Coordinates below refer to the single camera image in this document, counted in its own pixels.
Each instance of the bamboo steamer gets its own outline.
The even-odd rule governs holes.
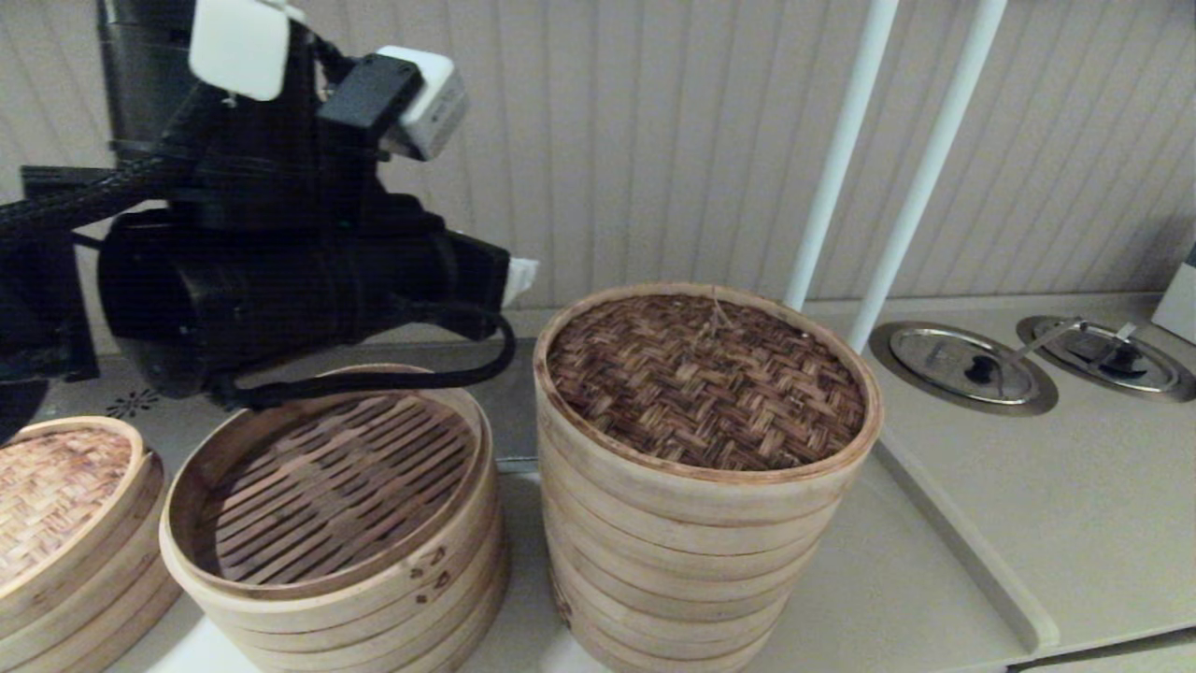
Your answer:
[[[361,475],[337,482],[354,471]],[[329,482],[334,489],[322,490]],[[335,502],[341,495],[346,500]],[[425,500],[409,507],[416,497]],[[215,528],[203,519],[213,503],[221,513]],[[286,528],[303,519],[303,508],[317,513],[311,531]],[[392,532],[368,544],[355,538],[382,530],[371,521]],[[328,545],[297,562],[317,570],[322,556],[349,562],[257,581],[258,569],[237,556],[250,544],[238,540],[242,532],[264,538],[263,549],[270,540],[305,549],[305,540],[327,534]],[[263,671],[451,671],[484,636],[508,577],[489,423],[457,390],[335,396],[242,412],[184,466],[160,539],[171,575]],[[233,544],[221,549],[225,540]],[[356,547],[362,552],[343,553]],[[285,567],[276,561],[286,557],[283,550],[257,562]]]
[[[20,539],[8,549],[22,556],[6,564],[10,575],[0,587],[0,671],[102,671],[179,595],[158,552],[165,473],[136,430],[116,420],[77,417],[31,426],[12,442],[73,430],[111,433],[128,441],[128,451],[97,448],[69,460],[37,449],[5,457],[5,478],[36,479],[36,488],[59,496],[18,502],[16,483],[6,492],[0,537],[8,544]],[[22,521],[43,528],[22,530]]]
[[[692,322],[704,301],[709,318],[690,339],[677,331],[655,338],[645,326],[651,318],[640,317],[665,306]],[[703,371],[718,361],[701,361],[701,349],[743,356],[745,348],[724,350],[716,339],[720,329],[731,330],[724,339],[752,338],[737,319],[767,318],[745,308],[804,332],[786,332],[799,349],[755,347],[752,356],[771,354],[776,367],[763,359],[743,373]],[[724,287],[657,283],[600,292],[559,312],[541,335],[533,369],[551,576],[578,641],[617,671],[742,669],[767,641],[879,435],[883,411],[868,367],[832,332],[776,302]],[[764,393],[740,386],[745,380]],[[706,398],[692,394],[707,385]],[[624,416],[608,414],[621,404]],[[694,426],[675,421],[694,409]],[[653,423],[675,426],[659,433]],[[700,433],[714,427],[731,428],[736,441],[764,438],[759,453],[744,455],[746,441],[708,443],[712,435]],[[808,439],[810,448],[782,458],[803,464],[776,467],[776,447],[794,438]],[[709,455],[753,467],[702,464]]]

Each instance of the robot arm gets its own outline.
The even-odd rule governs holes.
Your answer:
[[[104,312],[124,355],[167,397],[262,408],[466,386],[509,365],[514,334],[500,313],[507,251],[448,231],[376,175],[384,148],[427,159],[443,146],[466,103],[451,62],[398,48],[344,57],[283,1],[200,0],[199,12],[188,1],[98,6],[117,166],[26,167],[26,200],[0,206],[0,301],[19,323],[0,332],[0,398],[97,375],[71,230],[111,215],[98,243]],[[209,67],[220,22],[201,31],[205,12],[250,6],[271,13],[275,36],[274,17],[289,12],[282,45],[267,47],[273,56],[262,61],[276,61],[276,82]],[[206,41],[193,39],[193,26]],[[327,100],[317,62],[335,86]],[[150,198],[167,206],[118,214]],[[500,329],[506,344],[459,373],[236,386],[245,373],[410,322],[474,341]]]

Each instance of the beige wall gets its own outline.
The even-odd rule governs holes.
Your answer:
[[[547,262],[523,305],[696,279],[782,293],[865,0],[307,0],[360,53],[454,56],[472,110],[388,184]],[[93,0],[0,2],[0,200],[103,165]],[[1190,0],[1013,0],[896,295],[1157,289],[1196,239]],[[862,293],[974,4],[905,0],[814,279]]]

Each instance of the black cable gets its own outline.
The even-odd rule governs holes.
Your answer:
[[[199,163],[221,92],[197,81],[163,130],[154,155],[122,163],[91,184],[0,206],[0,252],[44,231],[65,231],[120,214],[160,197],[185,181]]]
[[[262,410],[279,406],[287,400],[323,398],[342,393],[464,388],[494,379],[514,360],[515,332],[502,313],[469,304],[413,304],[413,307],[426,311],[417,322],[431,322],[437,316],[451,313],[488,319],[502,331],[502,351],[493,361],[481,367],[457,372],[334,374],[303,381],[267,384],[256,388],[238,388],[232,377],[222,377],[214,381],[214,387],[210,391],[212,399],[228,410],[238,408]]]

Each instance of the stainless steel lid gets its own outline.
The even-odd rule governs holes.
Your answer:
[[[948,403],[1005,416],[1045,414],[1058,400],[1041,368],[987,336],[928,322],[873,331],[872,353],[891,372]]]
[[[1070,320],[1033,316],[1018,323],[1025,343]],[[1196,379],[1179,362],[1123,330],[1086,322],[1064,329],[1039,353],[1064,371],[1113,391],[1158,402],[1196,399]]]

